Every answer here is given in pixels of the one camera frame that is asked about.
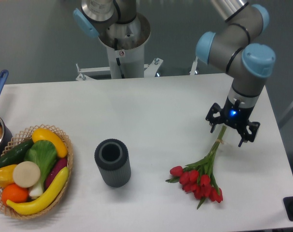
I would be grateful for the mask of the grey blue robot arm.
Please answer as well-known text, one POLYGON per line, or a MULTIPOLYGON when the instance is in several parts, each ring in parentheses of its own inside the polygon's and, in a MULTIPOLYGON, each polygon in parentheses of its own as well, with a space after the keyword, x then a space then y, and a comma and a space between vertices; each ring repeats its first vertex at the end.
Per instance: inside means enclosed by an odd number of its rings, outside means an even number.
POLYGON ((214 103, 206 121, 212 131, 219 124, 236 129, 242 145, 255 140, 260 123, 251 122, 249 118, 276 61, 272 48, 254 43, 269 25, 270 17, 265 7, 247 0, 213 0, 211 3, 227 28, 220 34, 204 33, 195 53, 205 64, 232 77, 233 82, 224 107, 214 103))

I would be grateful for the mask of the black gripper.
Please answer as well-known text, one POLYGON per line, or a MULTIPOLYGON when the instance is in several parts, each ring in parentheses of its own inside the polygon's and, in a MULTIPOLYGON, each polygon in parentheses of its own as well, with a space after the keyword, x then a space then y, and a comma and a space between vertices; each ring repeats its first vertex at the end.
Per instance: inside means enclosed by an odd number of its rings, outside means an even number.
POLYGON ((260 127, 260 122, 250 121, 250 116, 255 107, 255 103, 248 106, 247 101, 234 97, 227 97, 223 109, 218 103, 214 103, 206 116, 206 121, 211 126, 210 132, 213 133, 216 126, 225 124, 236 129, 241 136, 238 147, 243 143, 253 143, 260 127))

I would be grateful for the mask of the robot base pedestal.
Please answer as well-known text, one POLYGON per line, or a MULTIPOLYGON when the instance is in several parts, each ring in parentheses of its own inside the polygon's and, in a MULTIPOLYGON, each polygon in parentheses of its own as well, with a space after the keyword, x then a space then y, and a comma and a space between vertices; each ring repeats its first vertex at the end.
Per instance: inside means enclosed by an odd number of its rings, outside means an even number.
POLYGON ((144 46, 151 28, 135 0, 83 0, 73 18, 88 37, 106 47, 113 79, 144 77, 144 46))

